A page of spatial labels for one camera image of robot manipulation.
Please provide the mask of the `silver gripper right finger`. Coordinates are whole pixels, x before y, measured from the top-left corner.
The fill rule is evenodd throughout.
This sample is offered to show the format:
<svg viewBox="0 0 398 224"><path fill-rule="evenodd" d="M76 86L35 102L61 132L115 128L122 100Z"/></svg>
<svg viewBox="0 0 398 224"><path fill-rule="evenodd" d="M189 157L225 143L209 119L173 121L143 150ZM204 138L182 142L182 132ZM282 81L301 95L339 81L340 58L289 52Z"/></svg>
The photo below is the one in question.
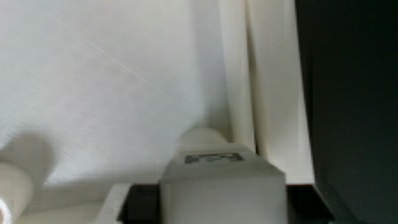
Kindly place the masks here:
<svg viewBox="0 0 398 224"><path fill-rule="evenodd" d="M289 185L287 224L333 224L340 219L330 188L319 184Z"/></svg>

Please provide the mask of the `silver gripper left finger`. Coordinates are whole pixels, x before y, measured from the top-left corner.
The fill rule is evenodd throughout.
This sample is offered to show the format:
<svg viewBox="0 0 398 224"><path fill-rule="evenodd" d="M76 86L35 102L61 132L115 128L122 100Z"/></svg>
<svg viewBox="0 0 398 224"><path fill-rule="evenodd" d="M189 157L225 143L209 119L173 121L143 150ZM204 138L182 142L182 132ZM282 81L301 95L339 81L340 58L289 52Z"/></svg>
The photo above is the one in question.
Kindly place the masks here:
<svg viewBox="0 0 398 224"><path fill-rule="evenodd" d="M120 224L159 224L159 187L136 184L129 187L120 212Z"/></svg>

